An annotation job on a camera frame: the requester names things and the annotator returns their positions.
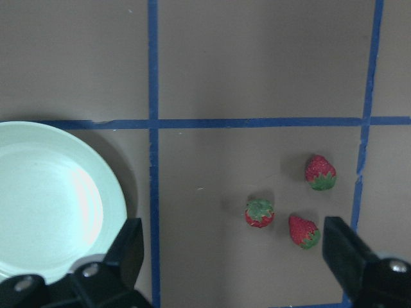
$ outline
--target red strawberry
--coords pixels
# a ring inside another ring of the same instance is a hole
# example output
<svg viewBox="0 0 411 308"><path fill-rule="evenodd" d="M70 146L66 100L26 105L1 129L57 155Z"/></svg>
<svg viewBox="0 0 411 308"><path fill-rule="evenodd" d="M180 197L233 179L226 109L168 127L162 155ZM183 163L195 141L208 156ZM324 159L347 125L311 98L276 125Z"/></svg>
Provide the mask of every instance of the red strawberry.
<svg viewBox="0 0 411 308"><path fill-rule="evenodd" d="M333 188L337 179L335 168L324 156L314 155L306 168L306 180L316 191Z"/></svg>
<svg viewBox="0 0 411 308"><path fill-rule="evenodd" d="M274 209L268 200L255 199L247 203L245 221L252 227L263 228L273 221L274 216Z"/></svg>
<svg viewBox="0 0 411 308"><path fill-rule="evenodd" d="M291 215L288 226L293 242L304 249L315 246L320 240L320 230L310 220Z"/></svg>

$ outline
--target white plate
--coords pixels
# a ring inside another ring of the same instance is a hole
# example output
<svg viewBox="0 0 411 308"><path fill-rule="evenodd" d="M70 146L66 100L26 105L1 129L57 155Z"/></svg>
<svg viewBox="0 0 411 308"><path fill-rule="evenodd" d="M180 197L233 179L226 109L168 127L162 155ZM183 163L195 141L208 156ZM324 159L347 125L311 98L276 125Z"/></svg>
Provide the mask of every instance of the white plate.
<svg viewBox="0 0 411 308"><path fill-rule="evenodd" d="M86 143L52 126L0 123L0 281L62 278L106 253L126 220L120 185Z"/></svg>

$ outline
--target blue tape line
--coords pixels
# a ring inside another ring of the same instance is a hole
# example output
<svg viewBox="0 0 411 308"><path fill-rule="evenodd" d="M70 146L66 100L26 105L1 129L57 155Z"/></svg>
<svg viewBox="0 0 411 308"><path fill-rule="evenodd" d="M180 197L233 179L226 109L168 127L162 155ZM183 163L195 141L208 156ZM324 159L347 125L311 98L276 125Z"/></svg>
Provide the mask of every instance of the blue tape line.
<svg viewBox="0 0 411 308"><path fill-rule="evenodd" d="M157 0L148 0L148 118L150 139L150 228L152 304L161 306L159 216L159 61Z"/></svg>
<svg viewBox="0 0 411 308"><path fill-rule="evenodd" d="M159 128L258 128L277 126L361 126L355 117L275 117L254 119L163 119Z"/></svg>
<svg viewBox="0 0 411 308"><path fill-rule="evenodd" d="M342 307L351 307L353 303L350 302L348 295L344 292L342 294Z"/></svg>
<svg viewBox="0 0 411 308"><path fill-rule="evenodd" d="M360 175L355 182L354 188L354 201L353 209L351 213L351 228L356 232L358 228L358 220L360 218L361 210L361 199L362 199L362 175Z"/></svg>
<svg viewBox="0 0 411 308"><path fill-rule="evenodd" d="M367 85L365 88L365 99L363 109L363 121L364 124L361 128L361 144L358 150L357 160L357 181L354 189L353 210L351 213L351 228L357 230L358 220L360 218L361 199L362 199L362 185L363 185L363 170L365 167L365 161L367 158L367 146L369 140L369 132L371 125L371 112L372 112L372 95L374 91L374 77L377 66L378 48L380 45L380 28L383 15L383 0L375 1L374 9L374 21L372 25L371 46L369 55L369 66L367 72Z"/></svg>
<svg viewBox="0 0 411 308"><path fill-rule="evenodd" d="M159 118L159 55L157 0L148 0L148 104L149 119Z"/></svg>
<svg viewBox="0 0 411 308"><path fill-rule="evenodd" d="M54 126L61 130L135 130L148 128L148 120L113 120L94 122L91 120L33 121Z"/></svg>
<svg viewBox="0 0 411 308"><path fill-rule="evenodd" d="M371 117L371 125L411 125L411 117Z"/></svg>
<svg viewBox="0 0 411 308"><path fill-rule="evenodd" d="M34 120L62 130L140 130L185 128L264 128L294 126L378 126L411 125L411 117L273 117L253 119L131 119L94 122L91 120ZM362 141L367 141L363 132Z"/></svg>
<svg viewBox="0 0 411 308"><path fill-rule="evenodd" d="M160 307L159 131L150 129L150 231L153 306Z"/></svg>

